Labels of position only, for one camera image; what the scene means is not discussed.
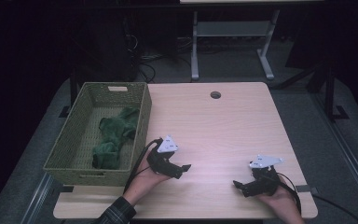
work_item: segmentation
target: table hole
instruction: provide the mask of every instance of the table hole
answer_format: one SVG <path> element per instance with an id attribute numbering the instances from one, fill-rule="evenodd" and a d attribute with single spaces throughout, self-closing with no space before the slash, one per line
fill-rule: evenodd
<path id="1" fill-rule="evenodd" d="M 218 91 L 213 91 L 211 92 L 211 97 L 214 99 L 219 99 L 220 97 L 222 97 L 222 94 Z"/>

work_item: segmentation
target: plaid sleeve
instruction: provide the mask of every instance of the plaid sleeve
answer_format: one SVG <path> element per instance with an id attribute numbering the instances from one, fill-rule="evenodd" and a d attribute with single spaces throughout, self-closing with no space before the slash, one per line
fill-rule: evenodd
<path id="1" fill-rule="evenodd" d="M 127 224 L 135 216 L 132 205 L 123 197 L 117 198 L 103 214 L 95 220 L 94 224 Z"/>

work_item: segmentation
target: gray carpet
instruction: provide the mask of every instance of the gray carpet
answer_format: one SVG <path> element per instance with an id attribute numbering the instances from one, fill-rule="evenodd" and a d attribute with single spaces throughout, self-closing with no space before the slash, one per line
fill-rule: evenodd
<path id="1" fill-rule="evenodd" d="M 268 59 L 276 78 L 267 80 L 256 58 L 259 42 L 245 42 L 229 46 L 215 54 L 200 54 L 199 82 L 263 81 L 268 85 L 278 84 L 300 70 L 284 67 L 290 42 L 274 42 L 270 46 Z M 189 53 L 181 55 L 189 62 Z M 156 83 L 189 82 L 190 67 L 183 60 L 161 59 L 149 63 L 156 69 Z M 272 91 L 272 97 L 289 135 L 293 149 L 308 184 L 316 188 L 319 195 L 329 199 L 358 216 L 358 185 L 346 163 L 329 123 L 325 121 L 315 97 L 305 92 L 308 79 L 302 79 L 286 91 Z M 353 153 L 358 158 L 358 106 L 349 90 L 337 83 L 336 103 L 342 105 L 350 119 L 338 120 Z M 43 177 L 42 167 L 58 136 L 64 119 L 62 109 L 70 104 L 69 82 L 66 81 L 51 102 L 46 115 L 39 124 L 34 137 L 25 149 L 21 160 L 0 195 L 0 223 L 21 223 L 27 207 L 33 199 L 34 190 Z M 88 223 L 88 220 L 59 220 L 52 210 L 62 185 L 52 181 L 40 210 L 34 212 L 33 223 Z M 315 200 L 319 215 L 307 223 L 356 223 L 351 217 L 334 206 Z M 265 220 L 265 223 L 280 223 Z"/>

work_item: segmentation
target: green towel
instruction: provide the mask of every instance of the green towel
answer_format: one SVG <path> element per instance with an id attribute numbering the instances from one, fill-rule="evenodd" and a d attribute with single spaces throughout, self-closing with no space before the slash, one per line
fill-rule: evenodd
<path id="1" fill-rule="evenodd" d="M 138 118 L 138 108 L 125 107 L 117 117 L 101 119 L 103 141 L 92 149 L 94 168 L 118 169 L 120 150 L 126 141 L 135 138 Z"/>

